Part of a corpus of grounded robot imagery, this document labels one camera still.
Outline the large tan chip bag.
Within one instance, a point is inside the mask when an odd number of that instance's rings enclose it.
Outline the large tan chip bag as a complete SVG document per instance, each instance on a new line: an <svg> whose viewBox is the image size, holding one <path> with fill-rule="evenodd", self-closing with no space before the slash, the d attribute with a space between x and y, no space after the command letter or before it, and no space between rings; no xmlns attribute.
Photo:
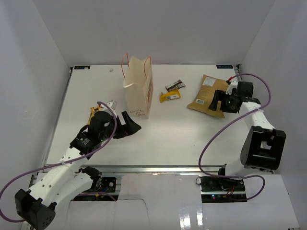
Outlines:
<svg viewBox="0 0 307 230"><path fill-rule="evenodd" d="M225 118L223 111L220 110L221 102L218 102L216 111L209 110L209 106L216 90L226 91L227 89L228 84L225 80L203 75L200 90L194 101L187 105L187 108L213 117Z"/></svg>

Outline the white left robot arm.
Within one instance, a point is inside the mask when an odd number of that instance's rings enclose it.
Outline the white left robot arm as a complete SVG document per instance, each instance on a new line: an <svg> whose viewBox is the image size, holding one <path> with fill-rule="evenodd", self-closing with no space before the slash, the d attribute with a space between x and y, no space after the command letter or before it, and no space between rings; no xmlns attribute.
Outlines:
<svg viewBox="0 0 307 230"><path fill-rule="evenodd" d="M51 168L40 181L28 190L20 189L14 196L17 214L36 230L47 228L56 211L83 191L97 191L101 187L100 172L92 167L81 169L89 153L98 150L110 138L131 136L141 129L126 111L125 124L111 113L100 111L91 118L70 143L60 165Z"/></svg>

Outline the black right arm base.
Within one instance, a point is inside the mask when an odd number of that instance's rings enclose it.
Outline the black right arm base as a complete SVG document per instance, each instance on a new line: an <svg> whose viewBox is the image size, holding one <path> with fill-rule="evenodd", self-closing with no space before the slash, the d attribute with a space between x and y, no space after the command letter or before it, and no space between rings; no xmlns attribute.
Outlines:
<svg viewBox="0 0 307 230"><path fill-rule="evenodd" d="M195 182L200 187L203 204L247 201L246 189L242 180L199 176Z"/></svg>

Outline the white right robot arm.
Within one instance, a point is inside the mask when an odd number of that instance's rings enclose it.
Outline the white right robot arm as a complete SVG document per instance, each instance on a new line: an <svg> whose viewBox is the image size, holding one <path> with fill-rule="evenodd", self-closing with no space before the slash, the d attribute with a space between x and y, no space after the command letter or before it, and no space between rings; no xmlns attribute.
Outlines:
<svg viewBox="0 0 307 230"><path fill-rule="evenodd" d="M224 113L248 114L244 120L249 127L240 157L219 169L217 187L228 191L234 185L234 177L242 178L257 171L275 171L280 166L286 134L269 123L260 108L261 104L253 97L251 82L232 82L226 91L216 90L209 110L220 110Z"/></svg>

